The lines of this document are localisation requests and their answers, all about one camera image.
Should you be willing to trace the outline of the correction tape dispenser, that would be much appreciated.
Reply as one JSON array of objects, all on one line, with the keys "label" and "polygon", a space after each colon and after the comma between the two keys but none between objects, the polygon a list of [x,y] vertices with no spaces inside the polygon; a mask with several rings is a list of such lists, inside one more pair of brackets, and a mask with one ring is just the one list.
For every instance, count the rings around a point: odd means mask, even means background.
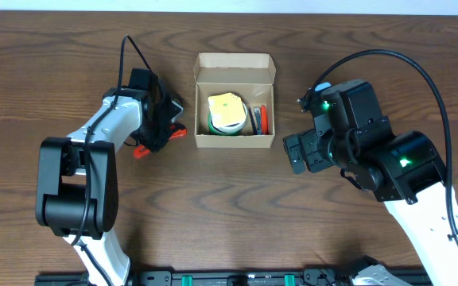
[{"label": "correction tape dispenser", "polygon": [[173,103],[174,116],[171,118],[171,123],[177,122],[179,118],[184,114],[184,107],[182,101],[178,97],[171,98]]}]

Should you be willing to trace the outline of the red utility knife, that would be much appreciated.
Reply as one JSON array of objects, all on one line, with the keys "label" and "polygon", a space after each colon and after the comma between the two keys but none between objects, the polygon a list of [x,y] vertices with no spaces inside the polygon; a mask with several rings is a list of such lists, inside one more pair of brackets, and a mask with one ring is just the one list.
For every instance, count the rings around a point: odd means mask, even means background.
[{"label": "red utility knife", "polygon": [[[185,137],[188,134],[188,129],[180,123],[173,124],[171,126],[171,130],[173,131],[173,133],[169,137],[169,140]],[[143,157],[148,156],[151,153],[152,152],[149,149],[147,149],[144,145],[139,145],[134,149],[133,156],[135,159],[141,159]]]}]

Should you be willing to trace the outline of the red stapler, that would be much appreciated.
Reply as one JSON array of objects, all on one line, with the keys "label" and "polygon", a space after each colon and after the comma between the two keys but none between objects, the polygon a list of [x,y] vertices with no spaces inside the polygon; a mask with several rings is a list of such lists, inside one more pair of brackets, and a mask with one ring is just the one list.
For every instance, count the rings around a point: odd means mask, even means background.
[{"label": "red stapler", "polygon": [[256,106],[254,112],[254,126],[257,135],[269,134],[268,114],[265,105]]}]

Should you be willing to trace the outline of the green tape roll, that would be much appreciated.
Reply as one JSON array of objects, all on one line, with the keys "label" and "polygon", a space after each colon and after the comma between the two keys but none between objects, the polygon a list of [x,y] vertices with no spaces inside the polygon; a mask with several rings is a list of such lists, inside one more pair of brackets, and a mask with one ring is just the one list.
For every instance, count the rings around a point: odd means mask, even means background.
[{"label": "green tape roll", "polygon": [[238,124],[234,128],[229,128],[226,130],[217,129],[212,124],[212,115],[211,114],[208,115],[208,128],[210,129],[210,132],[215,135],[238,136],[241,134],[244,126],[245,126],[245,122],[243,122],[242,124]]}]

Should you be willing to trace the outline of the yellow sticky note pad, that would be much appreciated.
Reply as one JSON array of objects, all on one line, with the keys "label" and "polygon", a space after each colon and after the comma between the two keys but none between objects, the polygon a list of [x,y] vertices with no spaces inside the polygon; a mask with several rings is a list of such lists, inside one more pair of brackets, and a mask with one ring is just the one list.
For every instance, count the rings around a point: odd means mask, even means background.
[{"label": "yellow sticky note pad", "polygon": [[246,119],[243,101],[234,93],[210,96],[208,105],[214,127],[238,125]]}]

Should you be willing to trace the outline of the white tape roll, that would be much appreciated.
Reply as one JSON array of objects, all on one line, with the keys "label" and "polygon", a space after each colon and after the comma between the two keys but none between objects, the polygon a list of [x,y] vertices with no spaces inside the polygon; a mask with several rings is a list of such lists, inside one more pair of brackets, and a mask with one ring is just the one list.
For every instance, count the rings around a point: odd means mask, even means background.
[{"label": "white tape roll", "polygon": [[223,103],[215,113],[209,114],[210,127],[219,133],[238,133],[246,124],[247,106],[244,102]]}]

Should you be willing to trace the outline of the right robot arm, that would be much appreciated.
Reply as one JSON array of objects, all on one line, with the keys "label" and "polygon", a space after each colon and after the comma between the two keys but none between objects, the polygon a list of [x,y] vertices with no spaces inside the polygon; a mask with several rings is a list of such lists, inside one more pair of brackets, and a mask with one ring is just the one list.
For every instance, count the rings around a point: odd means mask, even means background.
[{"label": "right robot arm", "polygon": [[319,117],[316,128],[283,140],[295,173],[340,168],[383,203],[435,285],[458,285],[458,206],[434,144],[419,131],[394,135],[386,117],[362,125]]}]

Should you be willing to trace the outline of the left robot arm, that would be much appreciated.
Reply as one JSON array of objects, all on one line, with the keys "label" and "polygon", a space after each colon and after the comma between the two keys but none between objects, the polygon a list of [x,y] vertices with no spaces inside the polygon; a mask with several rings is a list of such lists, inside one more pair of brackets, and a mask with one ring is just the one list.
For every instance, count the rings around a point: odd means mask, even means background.
[{"label": "left robot arm", "polygon": [[132,261],[114,225],[118,214],[116,154],[132,137],[152,153],[177,131],[178,98],[148,87],[110,89],[99,110],[66,137],[40,146],[35,215],[79,255],[88,285],[136,285]]}]

